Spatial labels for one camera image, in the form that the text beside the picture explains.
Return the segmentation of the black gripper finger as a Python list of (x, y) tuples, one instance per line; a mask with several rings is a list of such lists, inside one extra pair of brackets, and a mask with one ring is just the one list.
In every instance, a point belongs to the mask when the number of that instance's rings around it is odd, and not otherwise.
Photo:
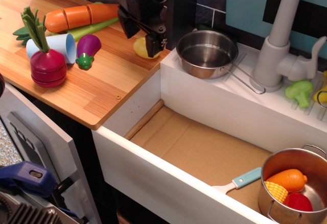
[(168, 39), (166, 32), (150, 32), (146, 35), (145, 40), (148, 57), (153, 58), (159, 52), (164, 50)]
[(122, 9), (119, 9), (118, 17), (121, 27), (128, 39), (133, 37), (140, 31), (140, 28), (137, 25), (136, 21), (131, 17), (129, 13), (126, 13)]

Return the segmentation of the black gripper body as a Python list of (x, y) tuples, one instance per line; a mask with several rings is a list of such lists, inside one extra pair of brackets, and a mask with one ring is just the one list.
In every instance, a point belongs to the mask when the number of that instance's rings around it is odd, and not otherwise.
[(146, 33), (166, 31), (160, 14), (167, 0), (117, 0), (119, 9), (129, 13), (140, 30)]

